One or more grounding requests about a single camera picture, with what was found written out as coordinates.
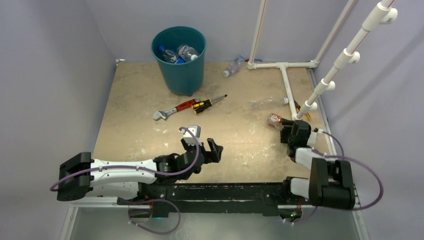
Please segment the white-label clear bottle white cap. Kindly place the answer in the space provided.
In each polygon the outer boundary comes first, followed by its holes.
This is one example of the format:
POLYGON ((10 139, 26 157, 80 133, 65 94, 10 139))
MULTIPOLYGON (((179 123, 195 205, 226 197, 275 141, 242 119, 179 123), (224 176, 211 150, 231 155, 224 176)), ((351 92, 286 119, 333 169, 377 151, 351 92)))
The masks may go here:
POLYGON ((177 48, 177 53, 185 62, 193 61, 199 57, 198 51, 187 44, 180 45, 177 48))

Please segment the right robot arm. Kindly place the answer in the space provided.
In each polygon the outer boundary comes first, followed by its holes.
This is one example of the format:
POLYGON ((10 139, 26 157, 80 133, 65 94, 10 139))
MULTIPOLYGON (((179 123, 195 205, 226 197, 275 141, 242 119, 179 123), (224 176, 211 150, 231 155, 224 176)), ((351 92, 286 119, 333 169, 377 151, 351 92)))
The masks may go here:
POLYGON ((290 159, 310 171, 308 178, 287 177, 280 196, 288 204, 299 198, 313 206, 353 210, 356 202, 351 164, 346 160, 327 160, 312 145, 322 129, 303 120, 281 121, 280 141, 287 146, 290 159))

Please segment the red-cap clear bottle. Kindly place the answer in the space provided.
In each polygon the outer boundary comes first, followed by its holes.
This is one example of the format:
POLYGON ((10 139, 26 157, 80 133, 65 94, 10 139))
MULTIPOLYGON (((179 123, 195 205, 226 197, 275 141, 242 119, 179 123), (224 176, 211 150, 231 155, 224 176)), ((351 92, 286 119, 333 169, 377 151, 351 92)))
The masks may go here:
POLYGON ((275 113, 271 113, 266 120, 266 124, 275 128, 276 130, 281 131, 283 129, 282 121, 283 118, 281 116, 275 113))

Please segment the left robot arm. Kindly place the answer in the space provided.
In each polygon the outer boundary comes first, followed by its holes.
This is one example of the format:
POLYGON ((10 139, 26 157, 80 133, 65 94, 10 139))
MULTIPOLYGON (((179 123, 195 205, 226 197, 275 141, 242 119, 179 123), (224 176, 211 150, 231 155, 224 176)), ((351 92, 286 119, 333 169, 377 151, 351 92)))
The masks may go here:
POLYGON ((80 152, 59 167, 59 180, 51 187, 60 202, 80 200, 88 196, 118 197, 138 205, 149 199, 147 188, 139 185, 174 184, 199 174, 202 165, 219 163, 223 146, 212 138, 204 144, 188 145, 181 140, 185 153, 171 153, 142 161, 107 161, 92 158, 90 152, 80 152))

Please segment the small Pepsi bottle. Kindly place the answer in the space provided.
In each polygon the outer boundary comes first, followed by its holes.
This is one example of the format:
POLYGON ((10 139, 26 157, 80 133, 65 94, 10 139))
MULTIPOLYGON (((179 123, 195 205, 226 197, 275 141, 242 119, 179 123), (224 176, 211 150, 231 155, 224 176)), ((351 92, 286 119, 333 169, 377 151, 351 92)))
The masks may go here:
POLYGON ((158 51, 161 53, 163 59, 167 63, 175 64, 178 59, 178 55, 172 50, 160 45, 158 51))
POLYGON ((186 61, 180 56, 175 60, 175 64, 184 64, 186 61))

